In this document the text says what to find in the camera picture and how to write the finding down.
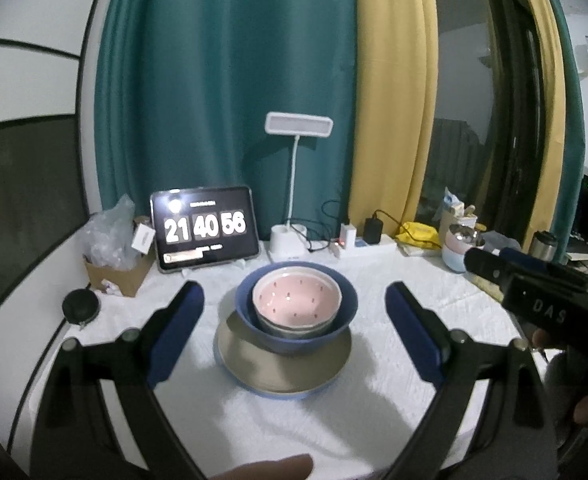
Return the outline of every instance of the power strip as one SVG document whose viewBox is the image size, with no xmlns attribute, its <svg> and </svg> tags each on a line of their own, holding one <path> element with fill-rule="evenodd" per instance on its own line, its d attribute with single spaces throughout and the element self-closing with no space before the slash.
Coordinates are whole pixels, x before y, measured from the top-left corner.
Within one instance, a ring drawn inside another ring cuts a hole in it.
<svg viewBox="0 0 588 480">
<path fill-rule="evenodd" d="M 380 242 L 375 245 L 369 245 L 363 241 L 363 238 L 357 237 L 354 247 L 349 249 L 343 249 L 338 243 L 338 240 L 332 240 L 330 242 L 330 250 L 339 260 L 344 260 L 346 258 L 384 256 L 385 254 L 392 254 L 398 250 L 398 245 L 388 235 L 383 234 L 380 237 Z"/>
</svg>

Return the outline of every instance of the desk lamp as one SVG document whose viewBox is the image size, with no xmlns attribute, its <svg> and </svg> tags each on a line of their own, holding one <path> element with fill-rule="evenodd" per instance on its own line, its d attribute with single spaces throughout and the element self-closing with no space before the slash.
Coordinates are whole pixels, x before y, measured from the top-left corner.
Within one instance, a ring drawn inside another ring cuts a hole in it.
<svg viewBox="0 0 588 480">
<path fill-rule="evenodd" d="M 273 262 L 299 260 L 307 254 L 307 231 L 304 226 L 292 226 L 292 208 L 294 205 L 294 179 L 296 176 L 296 151 L 298 142 L 303 137 L 327 138 L 332 133 L 334 122 L 329 117 L 303 114 L 269 112 L 265 118 L 265 132 L 271 135 L 294 137 L 292 149 L 292 170 L 290 171 L 290 200 L 285 224 L 272 226 L 269 255 Z"/>
</svg>

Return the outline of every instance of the glass window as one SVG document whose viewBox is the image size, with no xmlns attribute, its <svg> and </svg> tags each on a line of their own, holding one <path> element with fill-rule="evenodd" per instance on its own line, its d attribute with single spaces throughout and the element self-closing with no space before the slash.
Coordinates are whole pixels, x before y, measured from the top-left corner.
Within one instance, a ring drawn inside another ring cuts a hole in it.
<svg viewBox="0 0 588 480">
<path fill-rule="evenodd" d="M 437 225 L 447 187 L 476 206 L 488 229 L 520 239 L 532 211 L 531 184 L 536 189 L 540 172 L 540 162 L 536 166 L 532 160 L 542 153 L 532 19 L 516 0 L 436 2 L 436 113 L 416 218 Z M 501 207 L 514 204 L 517 196 L 518 211 L 501 215 Z"/>
<path fill-rule="evenodd" d="M 0 303 L 86 219 L 74 116 L 0 124 Z"/>
</svg>

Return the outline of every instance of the tablet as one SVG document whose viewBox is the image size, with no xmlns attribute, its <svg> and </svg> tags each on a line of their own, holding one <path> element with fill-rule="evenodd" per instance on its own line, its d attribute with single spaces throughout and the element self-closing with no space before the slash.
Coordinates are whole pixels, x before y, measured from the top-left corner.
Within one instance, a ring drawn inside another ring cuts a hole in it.
<svg viewBox="0 0 588 480">
<path fill-rule="evenodd" d="M 149 201 L 161 272 L 259 253 L 252 192 L 247 186 L 157 191 Z"/>
</svg>

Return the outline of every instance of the yellow package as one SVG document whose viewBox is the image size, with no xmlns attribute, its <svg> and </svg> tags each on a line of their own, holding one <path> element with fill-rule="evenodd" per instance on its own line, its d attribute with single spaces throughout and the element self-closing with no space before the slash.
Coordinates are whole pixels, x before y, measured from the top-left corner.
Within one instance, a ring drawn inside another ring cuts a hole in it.
<svg viewBox="0 0 588 480">
<path fill-rule="evenodd" d="M 405 222 L 401 225 L 396 240 L 421 249 L 440 249 L 439 232 L 420 222 Z"/>
</svg>

